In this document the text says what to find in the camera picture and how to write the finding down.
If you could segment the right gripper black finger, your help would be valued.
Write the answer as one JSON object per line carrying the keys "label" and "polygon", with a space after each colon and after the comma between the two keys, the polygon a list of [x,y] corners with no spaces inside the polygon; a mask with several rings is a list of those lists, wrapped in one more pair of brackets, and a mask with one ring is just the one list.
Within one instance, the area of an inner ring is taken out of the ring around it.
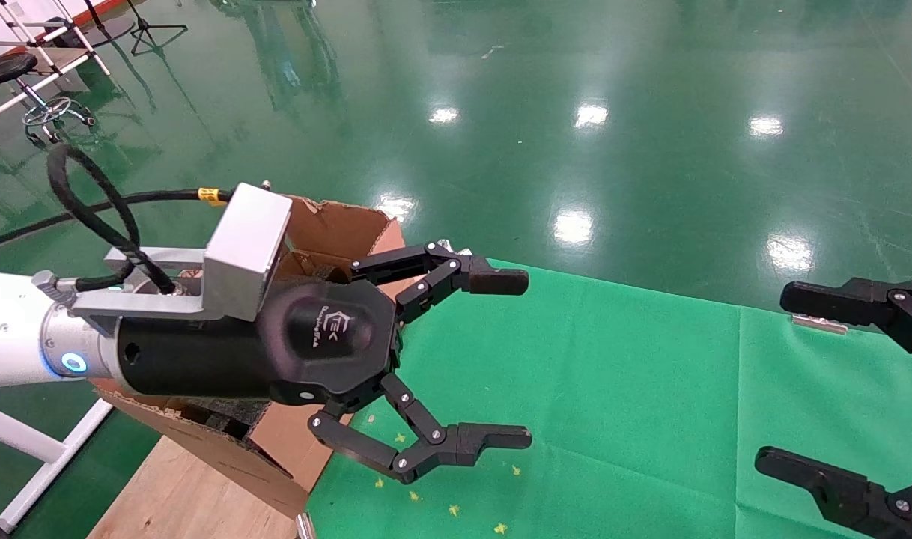
{"label": "right gripper black finger", "polygon": [[912,538],[912,485],[890,492],[846,469],[775,447],[763,447],[755,469],[805,489],[826,521],[872,538]]}
{"label": "right gripper black finger", "polygon": [[851,326],[874,326],[912,355],[912,280],[887,283],[851,278],[840,287],[792,281],[782,310]]}

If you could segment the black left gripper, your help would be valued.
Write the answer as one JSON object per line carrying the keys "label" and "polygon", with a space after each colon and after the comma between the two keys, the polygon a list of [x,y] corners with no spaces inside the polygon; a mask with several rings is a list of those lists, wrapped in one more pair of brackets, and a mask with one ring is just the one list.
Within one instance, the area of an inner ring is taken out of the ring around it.
{"label": "black left gripper", "polygon": [[[487,449],[531,446],[530,430],[518,425],[443,427],[397,375],[385,375],[398,365],[397,320],[411,323],[457,290],[522,296],[528,272],[491,266],[483,256],[461,255],[436,241],[355,260],[350,275],[356,282],[347,285],[314,279],[274,285],[252,321],[125,317],[117,333],[118,382],[139,395],[289,406],[329,401],[308,421],[316,440],[402,484],[439,466],[474,466]],[[412,278],[395,303],[378,289]],[[417,436],[404,450],[342,424],[345,410],[333,402],[363,406],[378,381],[381,395]]]}

